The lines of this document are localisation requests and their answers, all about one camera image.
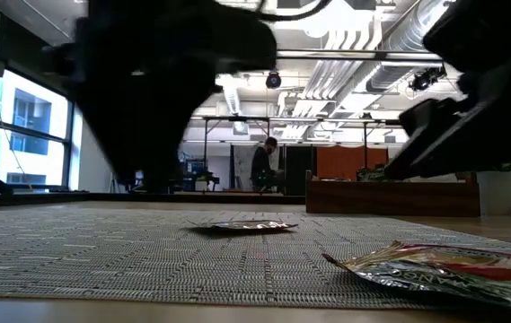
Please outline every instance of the gray placemat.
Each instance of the gray placemat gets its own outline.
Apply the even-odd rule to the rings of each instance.
[[[193,223],[277,219],[280,234],[207,236]],[[393,240],[511,252],[511,243],[383,217],[253,212],[27,209],[0,212],[0,297],[341,309],[436,306],[323,259]]]

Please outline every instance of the wooden planter box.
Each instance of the wooden planter box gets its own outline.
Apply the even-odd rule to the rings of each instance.
[[[308,180],[307,213],[480,216],[479,187],[467,183]]]

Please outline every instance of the potted plant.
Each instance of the potted plant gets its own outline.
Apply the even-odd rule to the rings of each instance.
[[[477,172],[480,215],[511,214],[511,162]]]

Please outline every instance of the man in dark clothing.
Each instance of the man in dark clothing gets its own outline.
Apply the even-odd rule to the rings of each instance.
[[[260,191],[280,184],[283,177],[282,170],[272,170],[269,156],[277,149],[277,139],[267,138],[262,147],[258,147],[253,154],[251,162],[251,183],[253,190]]]

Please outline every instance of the crumpled wrapper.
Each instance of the crumpled wrapper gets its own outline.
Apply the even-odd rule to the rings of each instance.
[[[395,241],[370,255],[328,261],[384,286],[408,291],[445,292],[511,307],[511,255]]]
[[[283,230],[295,228],[298,224],[284,223],[282,221],[253,220],[253,221],[230,221],[223,223],[201,223],[200,228],[218,230]]]

